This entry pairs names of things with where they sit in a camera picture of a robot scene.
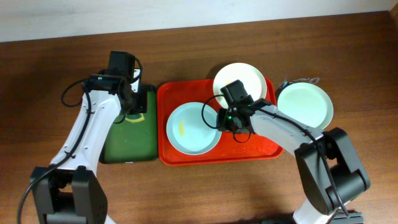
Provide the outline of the yellow green scrub sponge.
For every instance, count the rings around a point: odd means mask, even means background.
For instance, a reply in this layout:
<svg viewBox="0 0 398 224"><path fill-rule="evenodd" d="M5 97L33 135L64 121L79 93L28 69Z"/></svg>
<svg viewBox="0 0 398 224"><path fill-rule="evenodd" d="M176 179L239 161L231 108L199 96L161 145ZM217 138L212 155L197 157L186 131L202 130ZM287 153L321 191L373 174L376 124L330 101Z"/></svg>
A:
<svg viewBox="0 0 398 224"><path fill-rule="evenodd" d="M139 123L145 120L144 114L139 113L139 114L128 114L126 115L125 121L128 121L130 123Z"/></svg>

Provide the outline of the light blue plate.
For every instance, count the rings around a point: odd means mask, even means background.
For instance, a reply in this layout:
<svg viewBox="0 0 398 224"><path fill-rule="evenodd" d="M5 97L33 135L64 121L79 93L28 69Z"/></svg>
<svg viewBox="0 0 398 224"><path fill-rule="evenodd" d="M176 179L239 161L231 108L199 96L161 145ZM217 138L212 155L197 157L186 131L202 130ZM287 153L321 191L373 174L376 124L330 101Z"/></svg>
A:
<svg viewBox="0 0 398 224"><path fill-rule="evenodd" d="M166 133L171 145L191 156L211 151L221 139L215 128L217 112L199 102L189 102L176 108L167 120Z"/></svg>

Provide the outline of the mint green plate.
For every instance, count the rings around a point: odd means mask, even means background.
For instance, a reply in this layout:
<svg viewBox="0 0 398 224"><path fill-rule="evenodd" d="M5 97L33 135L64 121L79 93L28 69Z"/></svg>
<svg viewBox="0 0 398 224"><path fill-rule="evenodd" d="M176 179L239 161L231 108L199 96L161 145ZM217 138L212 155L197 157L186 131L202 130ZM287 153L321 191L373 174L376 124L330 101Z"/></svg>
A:
<svg viewBox="0 0 398 224"><path fill-rule="evenodd" d="M327 93L311 83L293 83L277 99L278 109L307 126L325 129L333 119L333 103Z"/></svg>

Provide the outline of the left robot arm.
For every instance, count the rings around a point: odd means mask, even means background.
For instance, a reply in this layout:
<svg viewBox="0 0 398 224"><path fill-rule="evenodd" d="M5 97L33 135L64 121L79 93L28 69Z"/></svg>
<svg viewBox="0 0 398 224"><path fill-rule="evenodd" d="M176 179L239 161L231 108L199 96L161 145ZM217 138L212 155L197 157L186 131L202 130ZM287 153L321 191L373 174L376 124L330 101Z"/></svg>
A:
<svg viewBox="0 0 398 224"><path fill-rule="evenodd" d="M77 81L83 90L78 117L50 165L33 170L19 202L18 223L28 194L34 197L40 223L113 223L96 173L116 118L144 111L132 88L142 73L142 64L133 54L112 51L106 69Z"/></svg>

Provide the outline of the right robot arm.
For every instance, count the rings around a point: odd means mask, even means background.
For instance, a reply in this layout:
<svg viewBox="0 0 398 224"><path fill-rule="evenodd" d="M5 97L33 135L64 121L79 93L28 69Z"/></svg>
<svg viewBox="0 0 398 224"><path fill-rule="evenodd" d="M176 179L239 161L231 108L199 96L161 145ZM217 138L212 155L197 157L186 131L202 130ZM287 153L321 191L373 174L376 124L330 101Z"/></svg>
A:
<svg viewBox="0 0 398 224"><path fill-rule="evenodd" d="M239 80L220 91L227 107L218 112L218 130L270 139L297 162L306 199L290 217L270 223L363 223L346 204L370 188L370 179L344 130L307 126L265 99L253 100Z"/></svg>

